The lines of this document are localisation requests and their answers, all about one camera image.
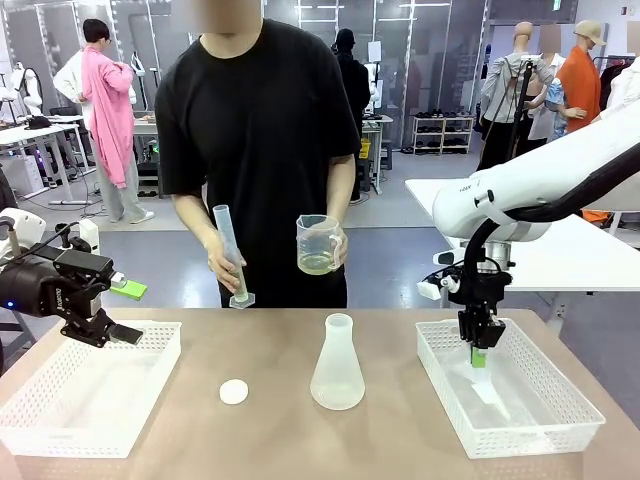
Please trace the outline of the translucent plastic conical flask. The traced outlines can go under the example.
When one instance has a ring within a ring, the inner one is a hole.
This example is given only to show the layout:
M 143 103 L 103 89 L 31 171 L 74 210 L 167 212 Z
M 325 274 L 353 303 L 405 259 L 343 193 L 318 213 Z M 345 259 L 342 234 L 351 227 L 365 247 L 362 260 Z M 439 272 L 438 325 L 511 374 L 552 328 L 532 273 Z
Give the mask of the translucent plastic conical flask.
M 365 382 L 353 342 L 353 319 L 344 313 L 325 320 L 325 339 L 311 379 L 310 392 L 323 408 L 349 410 L 365 395 Z

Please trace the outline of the white shoe rack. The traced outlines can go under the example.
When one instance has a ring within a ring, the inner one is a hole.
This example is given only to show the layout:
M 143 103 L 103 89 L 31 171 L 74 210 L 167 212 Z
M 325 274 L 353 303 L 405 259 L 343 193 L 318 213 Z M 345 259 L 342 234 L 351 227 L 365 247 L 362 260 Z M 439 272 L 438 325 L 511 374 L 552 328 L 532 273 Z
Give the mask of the white shoe rack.
M 470 150 L 475 119 L 444 113 L 419 113 L 413 117 L 412 151 L 423 154 L 466 154 Z

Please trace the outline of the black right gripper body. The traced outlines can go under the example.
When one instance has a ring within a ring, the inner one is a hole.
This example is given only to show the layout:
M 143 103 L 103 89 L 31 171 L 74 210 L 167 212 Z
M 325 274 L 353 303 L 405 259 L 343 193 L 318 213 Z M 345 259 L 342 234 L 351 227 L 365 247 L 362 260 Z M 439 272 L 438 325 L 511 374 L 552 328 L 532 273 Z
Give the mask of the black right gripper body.
M 463 272 L 447 274 L 449 300 L 461 306 L 459 320 L 492 320 L 497 304 L 504 299 L 505 288 L 511 284 L 508 273 L 480 273 L 471 278 Z

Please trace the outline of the grey workbench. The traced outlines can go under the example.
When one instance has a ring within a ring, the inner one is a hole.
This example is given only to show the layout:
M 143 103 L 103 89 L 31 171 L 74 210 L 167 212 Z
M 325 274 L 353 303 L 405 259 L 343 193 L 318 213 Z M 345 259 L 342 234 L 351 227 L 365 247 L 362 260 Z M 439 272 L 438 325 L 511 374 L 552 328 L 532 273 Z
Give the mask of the grey workbench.
M 155 120 L 151 117 L 136 118 L 133 139 L 139 179 L 145 188 L 150 188 L 159 198 L 162 198 L 158 133 Z

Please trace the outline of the white side table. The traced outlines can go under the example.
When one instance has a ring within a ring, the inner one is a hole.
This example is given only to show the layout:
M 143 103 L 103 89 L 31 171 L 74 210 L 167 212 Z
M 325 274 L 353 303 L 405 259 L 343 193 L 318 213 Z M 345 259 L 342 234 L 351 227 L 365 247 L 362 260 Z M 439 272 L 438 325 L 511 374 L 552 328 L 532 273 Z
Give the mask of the white side table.
M 539 239 L 514 243 L 511 292 L 551 295 L 549 320 L 562 323 L 577 294 L 640 292 L 640 251 L 572 215 Z

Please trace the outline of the person's right hand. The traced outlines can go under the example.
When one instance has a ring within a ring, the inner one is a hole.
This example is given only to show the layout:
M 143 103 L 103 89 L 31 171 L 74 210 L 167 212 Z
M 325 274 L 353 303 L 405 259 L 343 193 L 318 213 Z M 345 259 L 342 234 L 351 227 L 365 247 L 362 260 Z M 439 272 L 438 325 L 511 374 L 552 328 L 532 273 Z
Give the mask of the person's right hand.
M 240 286 L 238 268 L 225 257 L 224 244 L 215 229 L 206 234 L 203 246 L 207 252 L 209 267 L 218 282 L 231 294 L 235 294 Z

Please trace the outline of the white humanoid robot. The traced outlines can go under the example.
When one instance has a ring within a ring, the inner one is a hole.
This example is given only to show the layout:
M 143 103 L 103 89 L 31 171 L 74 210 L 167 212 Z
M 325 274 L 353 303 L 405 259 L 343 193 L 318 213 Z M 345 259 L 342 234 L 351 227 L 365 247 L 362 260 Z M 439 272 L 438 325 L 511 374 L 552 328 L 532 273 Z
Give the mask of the white humanoid robot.
M 17 62 L 11 73 L 12 88 L 31 116 L 42 116 L 42 88 L 37 72 Z

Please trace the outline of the person in black clothes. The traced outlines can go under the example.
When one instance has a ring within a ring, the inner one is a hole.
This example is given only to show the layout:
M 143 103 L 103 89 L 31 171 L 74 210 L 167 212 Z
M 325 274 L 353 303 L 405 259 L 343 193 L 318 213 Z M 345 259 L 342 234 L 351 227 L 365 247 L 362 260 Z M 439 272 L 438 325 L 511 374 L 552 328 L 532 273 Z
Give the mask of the person in black clothes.
M 332 51 L 337 58 L 342 74 L 344 88 L 349 106 L 358 130 L 362 137 L 362 117 L 371 99 L 369 73 L 367 68 L 353 56 L 355 37 L 352 30 L 340 29 L 336 35 Z

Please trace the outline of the person in black T-shirt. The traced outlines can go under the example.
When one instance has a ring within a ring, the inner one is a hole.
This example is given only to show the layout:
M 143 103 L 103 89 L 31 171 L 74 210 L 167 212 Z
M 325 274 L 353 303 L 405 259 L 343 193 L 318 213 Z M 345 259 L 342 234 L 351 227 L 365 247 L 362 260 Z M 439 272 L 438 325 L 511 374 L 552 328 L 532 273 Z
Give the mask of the person in black T-shirt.
M 297 219 L 326 215 L 329 162 L 361 145 L 334 54 L 261 0 L 172 0 L 171 14 L 196 38 L 154 103 L 164 191 L 200 191 L 215 227 L 229 207 L 258 307 L 345 308 L 343 267 L 297 265 Z

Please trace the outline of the clear plastic measuring beaker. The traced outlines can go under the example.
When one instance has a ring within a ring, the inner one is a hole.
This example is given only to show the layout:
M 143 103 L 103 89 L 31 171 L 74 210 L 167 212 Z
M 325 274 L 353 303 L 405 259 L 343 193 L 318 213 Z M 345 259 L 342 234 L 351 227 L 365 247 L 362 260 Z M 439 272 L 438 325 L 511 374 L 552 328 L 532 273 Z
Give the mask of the clear plastic measuring beaker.
M 301 215 L 297 227 L 297 265 L 305 274 L 322 276 L 330 269 L 329 234 L 338 222 L 326 215 Z

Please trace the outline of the white office desk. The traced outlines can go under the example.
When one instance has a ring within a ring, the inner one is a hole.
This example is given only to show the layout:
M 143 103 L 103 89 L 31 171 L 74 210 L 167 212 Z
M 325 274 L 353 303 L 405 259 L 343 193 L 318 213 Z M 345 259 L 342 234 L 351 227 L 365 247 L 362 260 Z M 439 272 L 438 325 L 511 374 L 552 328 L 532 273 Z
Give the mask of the white office desk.
M 87 207 L 94 204 L 89 198 L 88 186 L 83 199 L 73 196 L 68 173 L 71 170 L 76 180 L 86 181 L 87 176 L 96 170 L 94 166 L 89 165 L 89 157 L 77 123 L 80 119 L 80 116 L 75 116 L 72 117 L 71 123 L 57 122 L 35 130 L 23 125 L 0 131 L 0 154 L 25 155 L 27 149 L 33 148 L 36 159 L 40 160 L 44 168 L 45 187 L 36 193 L 28 194 L 27 199 L 61 186 L 63 199 L 51 200 L 50 205 Z

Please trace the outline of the white round flask cap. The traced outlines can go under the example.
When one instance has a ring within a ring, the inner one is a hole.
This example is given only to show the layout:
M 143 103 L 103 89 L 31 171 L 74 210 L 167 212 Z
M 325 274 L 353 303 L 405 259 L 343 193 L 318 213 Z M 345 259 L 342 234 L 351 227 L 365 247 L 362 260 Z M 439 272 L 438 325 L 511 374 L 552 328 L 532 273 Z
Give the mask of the white round flask cap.
M 248 384 L 241 379 L 227 380 L 219 387 L 219 397 L 225 405 L 241 404 L 247 399 L 248 394 Z

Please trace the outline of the person's left hand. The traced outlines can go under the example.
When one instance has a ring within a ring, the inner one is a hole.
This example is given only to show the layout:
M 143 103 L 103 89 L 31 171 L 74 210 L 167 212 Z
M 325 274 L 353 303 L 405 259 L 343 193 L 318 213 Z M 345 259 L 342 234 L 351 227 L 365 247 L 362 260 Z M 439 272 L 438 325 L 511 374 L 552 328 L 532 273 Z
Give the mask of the person's left hand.
M 345 263 L 348 249 L 348 238 L 339 224 L 330 230 L 329 243 L 330 269 L 336 271 Z

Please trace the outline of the clear plastic graduated cylinder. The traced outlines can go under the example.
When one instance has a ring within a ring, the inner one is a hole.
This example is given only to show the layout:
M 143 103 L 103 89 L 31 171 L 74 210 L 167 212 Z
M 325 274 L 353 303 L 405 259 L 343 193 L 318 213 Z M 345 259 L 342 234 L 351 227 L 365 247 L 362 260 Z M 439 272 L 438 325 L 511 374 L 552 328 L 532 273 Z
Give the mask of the clear plastic graduated cylinder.
M 242 257 L 237 247 L 234 228 L 227 205 L 218 205 L 213 208 L 216 227 L 221 237 L 224 250 L 224 258 L 234 265 L 232 274 L 239 281 L 239 286 L 229 300 L 229 306 L 234 309 L 245 309 L 255 303 L 255 295 L 247 289 Z

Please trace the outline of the white perforated plastic basket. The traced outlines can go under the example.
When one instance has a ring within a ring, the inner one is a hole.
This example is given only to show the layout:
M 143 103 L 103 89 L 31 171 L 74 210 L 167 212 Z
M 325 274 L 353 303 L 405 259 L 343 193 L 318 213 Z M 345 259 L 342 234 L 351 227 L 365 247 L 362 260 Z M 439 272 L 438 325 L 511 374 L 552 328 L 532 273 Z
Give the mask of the white perforated plastic basket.
M 461 340 L 457 322 L 420 322 L 415 328 L 418 358 L 471 459 L 582 452 L 606 422 L 512 320 L 488 350 L 485 367 L 512 419 L 505 422 L 483 404 L 465 409 L 447 376 L 448 365 L 470 362 L 471 348 Z
M 181 354 L 178 322 L 132 321 L 135 345 L 68 339 L 0 408 L 14 456 L 125 458 Z

